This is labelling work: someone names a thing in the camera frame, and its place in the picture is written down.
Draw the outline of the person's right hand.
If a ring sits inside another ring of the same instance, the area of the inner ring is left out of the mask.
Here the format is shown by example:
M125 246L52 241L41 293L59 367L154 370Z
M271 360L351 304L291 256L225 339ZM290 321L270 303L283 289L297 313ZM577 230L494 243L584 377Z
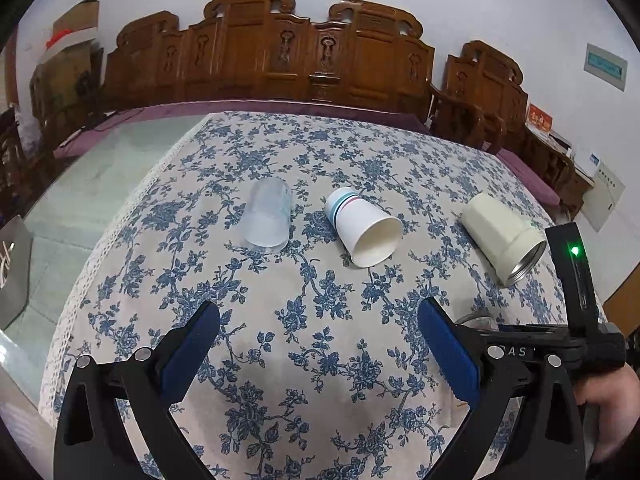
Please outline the person's right hand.
M593 463L612 458L628 440L639 420L639 378L625 364L618 370L587 377L574 387L578 405L599 408L598 437Z

